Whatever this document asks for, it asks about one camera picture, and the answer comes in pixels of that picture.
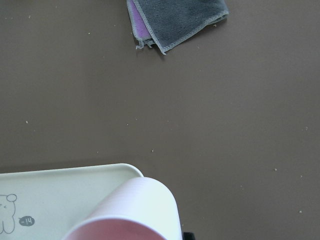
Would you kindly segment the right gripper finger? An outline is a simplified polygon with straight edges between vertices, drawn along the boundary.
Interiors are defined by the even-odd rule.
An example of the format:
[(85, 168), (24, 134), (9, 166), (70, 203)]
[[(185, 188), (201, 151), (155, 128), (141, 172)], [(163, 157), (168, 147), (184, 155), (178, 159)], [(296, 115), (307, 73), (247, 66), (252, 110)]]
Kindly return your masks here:
[(193, 232), (184, 232), (183, 240), (195, 240), (195, 235)]

